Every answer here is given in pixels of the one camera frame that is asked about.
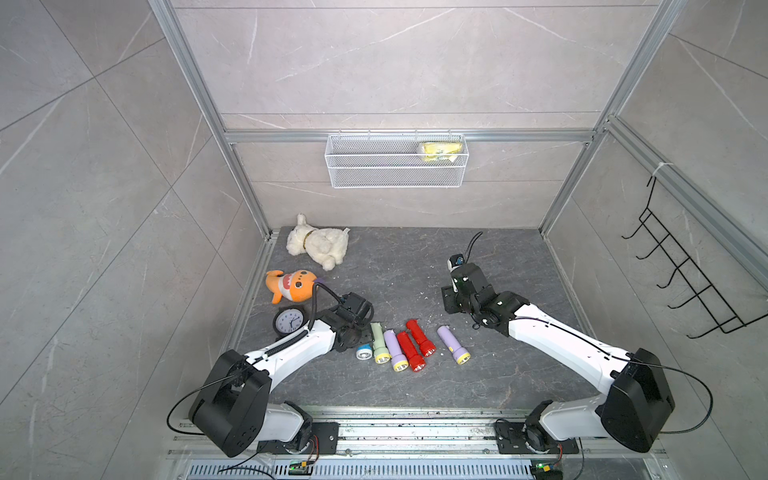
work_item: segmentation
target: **red flashlight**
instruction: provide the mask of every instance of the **red flashlight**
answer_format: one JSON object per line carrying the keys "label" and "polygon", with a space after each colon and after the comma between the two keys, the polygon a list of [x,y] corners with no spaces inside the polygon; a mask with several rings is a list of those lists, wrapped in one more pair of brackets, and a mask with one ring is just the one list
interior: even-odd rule
{"label": "red flashlight", "polygon": [[411,337],[408,336],[408,332],[398,333],[397,342],[400,344],[402,352],[406,355],[408,364],[411,366],[411,370],[418,372],[426,366],[422,356],[416,352],[416,347],[413,346],[413,342],[411,341]]}
{"label": "red flashlight", "polygon": [[406,328],[411,331],[411,335],[413,335],[413,339],[416,341],[416,345],[419,346],[419,350],[422,351],[423,356],[430,356],[435,352],[435,344],[429,341],[427,335],[424,335],[416,319],[408,320]]}

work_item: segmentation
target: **orange plush fish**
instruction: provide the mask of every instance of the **orange plush fish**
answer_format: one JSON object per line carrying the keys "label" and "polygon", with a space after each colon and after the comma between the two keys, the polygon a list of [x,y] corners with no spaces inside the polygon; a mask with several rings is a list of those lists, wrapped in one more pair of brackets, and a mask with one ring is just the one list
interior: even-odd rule
{"label": "orange plush fish", "polygon": [[280,303],[283,297],[292,302],[303,302],[312,297],[312,286],[317,276],[308,270],[297,270],[287,275],[282,270],[266,273],[266,288],[274,293],[272,303]]}

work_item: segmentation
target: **plush dog collar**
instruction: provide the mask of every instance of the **plush dog collar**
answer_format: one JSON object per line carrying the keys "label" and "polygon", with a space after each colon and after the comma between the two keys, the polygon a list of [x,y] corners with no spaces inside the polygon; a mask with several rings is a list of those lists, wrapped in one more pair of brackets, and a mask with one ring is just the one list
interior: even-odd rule
{"label": "plush dog collar", "polygon": [[304,247],[304,250],[306,250],[306,239],[307,239],[307,238],[309,238],[309,237],[310,237],[310,235],[312,235],[312,232],[313,232],[313,231],[315,231],[315,230],[310,230],[310,231],[309,231],[309,232],[308,232],[308,233],[307,233],[307,234],[304,236],[304,243],[302,244],[302,245],[303,245],[303,247]]}

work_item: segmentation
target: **yellow package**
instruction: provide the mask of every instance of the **yellow package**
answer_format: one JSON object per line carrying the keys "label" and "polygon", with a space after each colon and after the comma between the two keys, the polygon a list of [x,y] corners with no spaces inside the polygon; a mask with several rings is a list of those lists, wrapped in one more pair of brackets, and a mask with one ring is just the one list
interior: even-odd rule
{"label": "yellow package", "polygon": [[424,161],[450,161],[455,162],[458,155],[462,152],[460,142],[439,142],[429,141],[419,145],[419,153],[423,155]]}

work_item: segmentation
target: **white plush dog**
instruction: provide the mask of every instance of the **white plush dog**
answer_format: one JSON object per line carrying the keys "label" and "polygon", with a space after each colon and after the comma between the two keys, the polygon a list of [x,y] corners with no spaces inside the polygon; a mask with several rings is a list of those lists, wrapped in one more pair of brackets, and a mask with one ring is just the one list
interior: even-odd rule
{"label": "white plush dog", "polygon": [[349,228],[317,229],[306,223],[306,217],[299,214],[296,217],[296,228],[288,235],[288,253],[299,255],[307,252],[312,260],[323,266],[323,270],[333,270],[346,255],[349,242]]}

